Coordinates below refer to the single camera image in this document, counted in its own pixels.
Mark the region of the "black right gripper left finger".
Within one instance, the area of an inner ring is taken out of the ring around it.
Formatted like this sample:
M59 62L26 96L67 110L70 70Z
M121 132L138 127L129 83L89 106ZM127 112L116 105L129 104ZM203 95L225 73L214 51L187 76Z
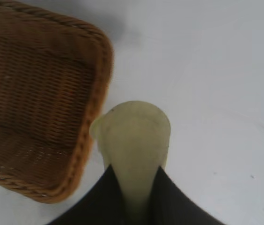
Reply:
M50 225L126 225L124 200L112 166L93 188Z

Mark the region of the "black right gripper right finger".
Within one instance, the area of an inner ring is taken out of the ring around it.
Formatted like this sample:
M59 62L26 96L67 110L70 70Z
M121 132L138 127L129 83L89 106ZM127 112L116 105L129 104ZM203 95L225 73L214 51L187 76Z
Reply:
M219 225L220 221L190 200L159 167L150 195L150 225Z

